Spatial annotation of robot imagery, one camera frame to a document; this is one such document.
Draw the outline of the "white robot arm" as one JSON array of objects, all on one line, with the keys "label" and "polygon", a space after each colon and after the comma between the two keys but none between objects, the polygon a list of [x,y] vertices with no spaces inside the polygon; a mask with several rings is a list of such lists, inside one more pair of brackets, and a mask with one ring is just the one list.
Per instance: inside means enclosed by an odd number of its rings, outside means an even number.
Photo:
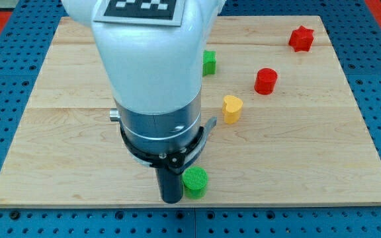
[{"label": "white robot arm", "polygon": [[92,30],[128,141],[185,148],[200,127],[203,52],[224,0],[63,0]]}]

